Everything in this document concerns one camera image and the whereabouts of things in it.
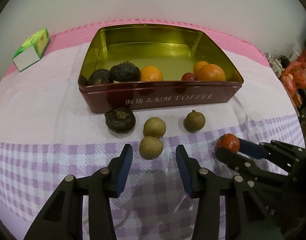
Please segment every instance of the dark shriveled fruit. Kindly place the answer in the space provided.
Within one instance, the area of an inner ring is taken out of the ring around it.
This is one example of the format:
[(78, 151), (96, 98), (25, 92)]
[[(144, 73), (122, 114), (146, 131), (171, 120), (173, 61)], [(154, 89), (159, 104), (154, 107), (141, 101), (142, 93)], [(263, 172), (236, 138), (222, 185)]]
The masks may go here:
[(116, 133), (127, 133), (135, 126), (136, 119), (130, 109), (120, 107), (104, 115), (106, 125)]
[(91, 74), (87, 82), (89, 86), (96, 86), (108, 83), (113, 83), (113, 79), (111, 78), (110, 71), (104, 68), (95, 70)]
[(113, 80), (118, 82), (136, 82), (141, 77), (140, 69), (128, 61), (111, 67), (110, 72)]

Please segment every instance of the white wall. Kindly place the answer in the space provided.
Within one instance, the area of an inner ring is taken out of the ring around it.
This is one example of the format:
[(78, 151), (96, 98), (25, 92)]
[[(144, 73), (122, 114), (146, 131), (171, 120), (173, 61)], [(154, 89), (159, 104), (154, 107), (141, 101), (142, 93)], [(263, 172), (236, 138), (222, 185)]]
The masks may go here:
[(198, 24), (286, 55), (306, 36), (306, 12), (298, 0), (10, 0), (0, 15), (0, 80), (14, 52), (42, 27), (54, 34), (121, 18)]

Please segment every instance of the blue gripper pad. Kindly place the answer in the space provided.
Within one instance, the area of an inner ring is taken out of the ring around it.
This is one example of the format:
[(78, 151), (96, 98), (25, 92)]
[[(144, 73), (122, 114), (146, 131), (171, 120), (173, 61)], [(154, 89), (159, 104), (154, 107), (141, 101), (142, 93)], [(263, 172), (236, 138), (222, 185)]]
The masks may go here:
[(189, 169), (186, 166), (184, 158), (189, 158), (185, 148), (183, 145), (178, 145), (175, 150), (175, 159), (177, 163), (177, 167), (180, 172), (182, 184), (184, 187), (184, 191), (186, 194), (191, 197), (193, 193), (192, 183), (191, 183), (191, 175), (189, 173)]
[(266, 158), (268, 152), (260, 145), (245, 141), (243, 139), (238, 139), (240, 141), (240, 149), (239, 152), (246, 154), (252, 158), (260, 160), (262, 158)]
[(119, 157), (119, 173), (117, 174), (116, 194), (117, 197), (124, 191), (127, 176), (133, 160), (133, 148), (130, 144), (125, 144)]

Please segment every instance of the cherry tomato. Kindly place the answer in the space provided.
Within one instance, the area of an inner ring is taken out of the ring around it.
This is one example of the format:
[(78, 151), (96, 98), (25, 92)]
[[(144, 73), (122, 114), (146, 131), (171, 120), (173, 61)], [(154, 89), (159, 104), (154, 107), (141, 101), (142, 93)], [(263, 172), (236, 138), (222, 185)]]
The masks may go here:
[(218, 148), (224, 147), (234, 153), (237, 153), (240, 149), (240, 141), (234, 134), (227, 133), (218, 139), (216, 146)]
[(193, 73), (187, 72), (182, 76), (181, 81), (196, 81), (196, 76)]

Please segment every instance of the tissue box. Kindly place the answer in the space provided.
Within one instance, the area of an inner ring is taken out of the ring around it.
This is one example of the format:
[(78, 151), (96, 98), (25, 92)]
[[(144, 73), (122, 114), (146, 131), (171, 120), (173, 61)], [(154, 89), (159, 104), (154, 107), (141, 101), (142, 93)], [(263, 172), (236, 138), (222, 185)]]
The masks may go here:
[(50, 42), (50, 36), (46, 28), (39, 30), (29, 37), (13, 56), (13, 63), (21, 72), (38, 62)]

